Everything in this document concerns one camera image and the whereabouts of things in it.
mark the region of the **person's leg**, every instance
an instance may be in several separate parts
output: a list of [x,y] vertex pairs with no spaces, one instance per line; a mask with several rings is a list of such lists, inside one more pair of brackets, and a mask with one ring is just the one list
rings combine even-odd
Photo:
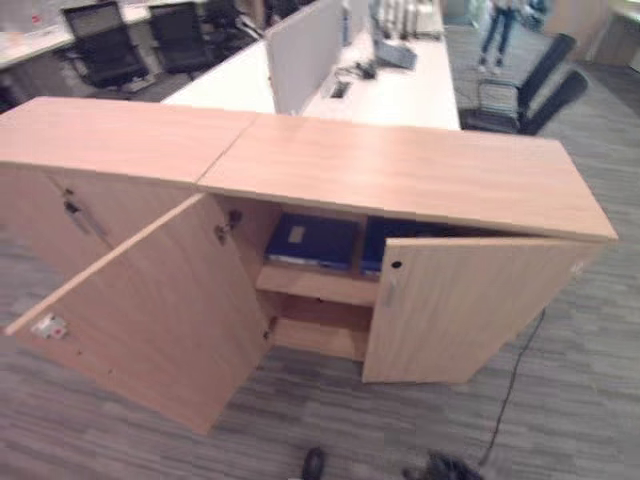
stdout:
[[487,64],[487,52],[489,51],[489,47],[491,46],[491,42],[493,42],[493,37],[496,35],[496,30],[498,29],[498,24],[500,23],[501,17],[500,8],[496,8],[493,12],[493,16],[491,17],[491,25],[489,26],[489,31],[487,32],[487,37],[485,38],[480,54],[480,60],[478,62],[479,68],[484,70],[485,65]]
[[502,28],[502,38],[500,39],[498,58],[496,59],[496,68],[498,71],[504,64],[504,54],[507,51],[507,46],[509,45],[509,38],[511,37],[511,30],[513,29],[515,18],[516,11],[513,9],[507,10],[504,13],[504,27]]

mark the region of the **cabinet top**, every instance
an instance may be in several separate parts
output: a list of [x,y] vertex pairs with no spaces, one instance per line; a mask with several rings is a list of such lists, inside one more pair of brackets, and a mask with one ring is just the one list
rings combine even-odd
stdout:
[[263,115],[199,184],[387,216],[617,238],[560,142],[532,137]]
[[0,116],[0,160],[193,183],[257,115],[39,97]]
[[39,98],[0,116],[0,160],[330,209],[617,238],[562,145],[531,137]]

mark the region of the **blue binder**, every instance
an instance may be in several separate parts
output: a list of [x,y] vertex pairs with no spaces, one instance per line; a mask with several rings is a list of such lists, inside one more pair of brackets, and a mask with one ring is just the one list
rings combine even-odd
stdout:
[[265,255],[270,260],[349,270],[357,233],[356,222],[285,213]]

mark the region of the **black office chair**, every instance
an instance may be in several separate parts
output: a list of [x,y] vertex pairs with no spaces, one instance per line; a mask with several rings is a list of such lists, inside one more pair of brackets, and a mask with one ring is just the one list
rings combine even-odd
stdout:
[[214,66],[217,58],[205,43],[194,2],[150,6],[151,32],[158,46],[156,53],[167,73],[194,72]]
[[149,75],[117,2],[66,8],[62,14],[75,38],[65,56],[85,83],[121,91],[124,85]]
[[0,85],[0,113],[8,112],[20,104],[8,85]]
[[269,0],[273,15],[284,20],[300,10],[301,4],[297,0]]
[[[513,82],[506,80],[498,80],[494,78],[485,78],[478,82],[478,102],[479,106],[476,110],[489,110],[497,111],[499,113],[509,113],[516,120],[522,122],[524,118],[529,115],[529,106],[533,101],[533,98],[542,88],[542,85],[547,81],[551,73],[562,63],[567,57],[569,52],[573,50],[576,45],[576,40],[569,35],[560,34],[555,37],[551,46],[547,49],[545,54],[540,58],[536,66],[531,70],[529,76],[522,85],[517,85]],[[517,92],[517,105],[514,108],[511,107],[498,107],[495,105],[487,104],[482,96],[483,87],[506,87],[513,89]],[[461,116],[468,115],[467,110],[462,110]]]
[[497,111],[468,110],[460,116],[460,124],[463,130],[537,135],[560,110],[578,100],[588,86],[584,75],[573,70],[530,118],[524,117],[519,121]]
[[225,57],[233,55],[262,37],[249,20],[246,12],[239,10],[233,0],[209,0],[205,3],[203,22],[213,26],[214,32],[207,40]]

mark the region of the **gray carpet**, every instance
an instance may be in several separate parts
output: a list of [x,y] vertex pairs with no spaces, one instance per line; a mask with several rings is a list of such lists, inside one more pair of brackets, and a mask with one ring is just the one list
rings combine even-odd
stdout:
[[[452,27],[448,42],[459,105],[469,105],[479,34]],[[517,28],[503,77],[523,78],[547,42]],[[588,75],[586,96],[542,135],[563,141],[622,241],[549,306],[487,479],[640,477],[640,118],[601,83],[606,72]],[[637,77],[621,82],[637,101]],[[2,240],[0,315],[8,322],[58,280],[6,233]],[[363,385],[350,361],[274,349],[206,437],[2,338],[0,476],[282,480],[299,474],[315,445],[328,452],[327,480],[399,479],[429,449],[473,464],[527,333],[455,388]]]

